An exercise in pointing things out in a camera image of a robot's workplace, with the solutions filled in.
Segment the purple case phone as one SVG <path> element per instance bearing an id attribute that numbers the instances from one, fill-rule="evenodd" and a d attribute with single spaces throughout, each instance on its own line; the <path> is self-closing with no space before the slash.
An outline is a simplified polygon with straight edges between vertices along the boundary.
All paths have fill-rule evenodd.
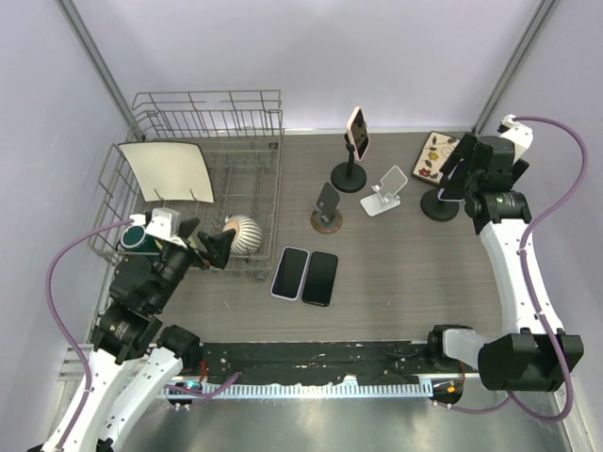
<path id="1" fill-rule="evenodd" d="M 457 175 L 457 172 L 463 172 L 465 163 L 465 159 L 452 156 L 444 163 L 440 170 L 443 176 L 437 193 L 439 201 L 460 202 L 464 198 L 464 190 L 461 188 L 462 175 Z"/>

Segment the lavender case phone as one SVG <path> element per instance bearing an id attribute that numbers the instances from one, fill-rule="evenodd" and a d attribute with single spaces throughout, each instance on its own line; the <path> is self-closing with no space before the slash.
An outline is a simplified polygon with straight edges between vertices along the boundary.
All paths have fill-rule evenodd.
<path id="1" fill-rule="evenodd" d="M 308 250 L 295 247 L 283 248 L 270 288 L 273 297 L 290 301 L 299 298 L 309 257 Z"/>

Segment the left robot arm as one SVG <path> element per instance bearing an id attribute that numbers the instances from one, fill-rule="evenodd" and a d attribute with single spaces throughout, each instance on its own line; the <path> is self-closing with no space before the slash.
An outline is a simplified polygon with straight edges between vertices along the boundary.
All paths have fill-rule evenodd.
<path id="1" fill-rule="evenodd" d="M 131 255 L 117 265 L 109 287 L 110 306 L 97 319 L 92 350 L 84 353 L 58 315 L 52 294 L 61 250 L 46 272 L 45 296 L 58 328 L 83 365 L 72 402 L 39 451 L 121 451 L 125 440 L 160 392 L 178 374 L 193 374 L 201 362 L 200 338 L 176 325 L 163 327 L 163 312 L 187 271 L 226 267 L 236 231 L 197 234 L 200 249 L 186 235 L 199 225 L 169 208 L 133 215 L 116 227 L 137 226 L 161 243 L 156 260 Z"/>

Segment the grey wire dish rack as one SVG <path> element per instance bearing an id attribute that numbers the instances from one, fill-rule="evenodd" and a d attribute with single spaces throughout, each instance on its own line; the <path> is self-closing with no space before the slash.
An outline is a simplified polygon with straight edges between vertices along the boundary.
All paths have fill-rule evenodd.
<path id="1" fill-rule="evenodd" d="M 267 278 L 275 254 L 283 153 L 282 92 L 278 89 L 142 91 L 131 111 L 135 125 L 127 142 L 183 142 L 200 147 L 214 201 L 195 195 L 170 201 L 144 199 L 142 184 L 119 145 L 109 147 L 98 177 L 102 198 L 94 227 L 155 207 L 169 207 L 183 218 L 197 217 L 199 230 L 216 234 L 231 216 L 253 219 L 262 232 L 256 251 L 233 254 L 226 268 L 258 281 Z"/>

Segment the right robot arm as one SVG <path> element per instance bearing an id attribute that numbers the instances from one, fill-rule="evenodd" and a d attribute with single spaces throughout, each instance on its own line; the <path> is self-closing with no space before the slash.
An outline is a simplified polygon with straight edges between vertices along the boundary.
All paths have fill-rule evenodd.
<path id="1" fill-rule="evenodd" d="M 513 186 L 528 162 L 516 157 L 521 143 L 464 135 L 440 169 L 440 186 L 426 192 L 422 212 L 450 221 L 464 210 L 486 249 L 503 313 L 502 332 L 490 338 L 465 326 L 437 325 L 425 358 L 445 372 L 458 361 L 478 371 L 488 390 L 553 392 L 584 353 L 579 336 L 557 317 L 531 243 L 534 225 L 525 196 Z"/>

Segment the black round phone stand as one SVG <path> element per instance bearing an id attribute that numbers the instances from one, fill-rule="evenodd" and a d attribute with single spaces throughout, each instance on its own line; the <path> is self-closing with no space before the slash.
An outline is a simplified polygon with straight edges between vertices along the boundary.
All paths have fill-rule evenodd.
<path id="1" fill-rule="evenodd" d="M 438 198 L 437 188 L 426 191 L 420 199 L 420 209 L 429 219 L 448 222 L 456 218 L 460 211 L 458 202 L 441 201 Z"/>

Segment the black case phone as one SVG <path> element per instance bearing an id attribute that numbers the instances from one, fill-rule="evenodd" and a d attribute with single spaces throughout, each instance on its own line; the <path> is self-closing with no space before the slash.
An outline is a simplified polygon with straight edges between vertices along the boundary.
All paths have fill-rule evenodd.
<path id="1" fill-rule="evenodd" d="M 301 299 L 307 304 L 328 307 L 334 290 L 338 258 L 334 254 L 314 251 L 311 254 Z"/>

